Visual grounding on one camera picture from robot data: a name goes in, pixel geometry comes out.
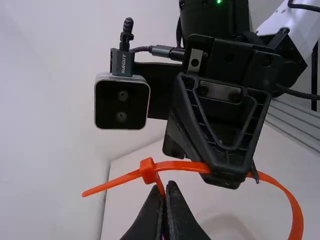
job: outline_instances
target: white surface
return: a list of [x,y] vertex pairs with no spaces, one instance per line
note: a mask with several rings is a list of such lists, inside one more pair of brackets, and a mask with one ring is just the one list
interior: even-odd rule
[[[153,157],[168,160],[161,152],[162,140],[114,161],[109,179],[139,168]],[[254,156],[259,171],[270,174],[287,187],[304,213],[304,240],[319,233],[320,157],[265,125]],[[177,182],[195,218],[212,240],[286,240],[292,223],[290,203],[276,187],[247,179],[238,190],[204,183],[197,173],[162,172],[164,184]],[[118,240],[134,222],[152,185],[136,179],[107,191],[101,240]]]
[[[320,7],[319,0],[296,0],[295,4]],[[306,60],[312,54],[313,48],[320,38],[320,14],[304,9],[291,9],[288,0],[258,27],[258,35],[275,35],[282,28],[290,30],[289,36],[302,57]]]
[[[166,123],[150,121],[139,132],[97,129],[95,77],[107,70],[126,15],[105,26],[103,10],[89,1],[42,2],[19,2],[19,23],[34,24],[23,26],[33,39],[0,2],[0,238],[97,240],[104,196],[81,193],[107,179],[110,160],[158,140]],[[110,33],[117,33],[113,43]]]

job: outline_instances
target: black plastic housing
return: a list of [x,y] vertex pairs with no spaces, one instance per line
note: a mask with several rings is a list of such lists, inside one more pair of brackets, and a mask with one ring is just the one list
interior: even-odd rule
[[[238,102],[203,96],[201,83],[240,90]],[[174,84],[163,153],[209,165],[212,185],[237,189],[253,166],[253,155],[271,102],[261,90],[180,73]]]
[[248,0],[179,0],[182,35],[232,39],[250,31]]

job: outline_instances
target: white wall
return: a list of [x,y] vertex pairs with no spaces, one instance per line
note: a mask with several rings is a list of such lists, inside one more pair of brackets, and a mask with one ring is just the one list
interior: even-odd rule
[[[103,194],[82,199],[82,191],[107,179],[110,160],[164,134],[161,121],[142,131],[94,126],[95,75],[108,70],[109,49],[129,15],[117,16],[120,5],[113,12],[107,2],[0,2],[3,240],[99,239]],[[143,32],[143,8],[130,8]]]

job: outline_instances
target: black cable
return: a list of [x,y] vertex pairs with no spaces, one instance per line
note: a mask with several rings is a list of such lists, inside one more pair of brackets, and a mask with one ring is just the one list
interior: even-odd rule
[[304,92],[300,92],[300,91],[295,91],[292,89],[289,89],[285,86],[282,86],[280,84],[276,84],[275,85],[276,88],[285,93],[285,94],[289,94],[298,98],[302,98],[302,99],[310,99],[310,100],[314,100],[314,101],[320,101],[320,95],[314,95],[314,94],[309,94],[309,93],[304,93]]
[[304,10],[309,10],[309,11],[320,13],[319,6],[312,6],[312,5],[306,5],[306,4],[296,4],[296,3],[294,3],[294,0],[288,0],[288,7],[291,9],[304,9]]
[[[317,42],[312,51],[312,63],[311,63],[311,94],[317,95],[318,94],[318,51],[319,51],[319,42]],[[317,101],[311,101],[311,110],[317,111]]]
[[130,52],[139,53],[139,52],[151,52],[153,46],[138,46],[130,49]]

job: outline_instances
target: camera housing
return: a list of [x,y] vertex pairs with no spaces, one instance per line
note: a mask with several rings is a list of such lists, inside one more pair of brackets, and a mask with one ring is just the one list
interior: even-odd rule
[[140,130],[148,118],[150,86],[140,75],[99,73],[94,86],[94,122],[99,129]]

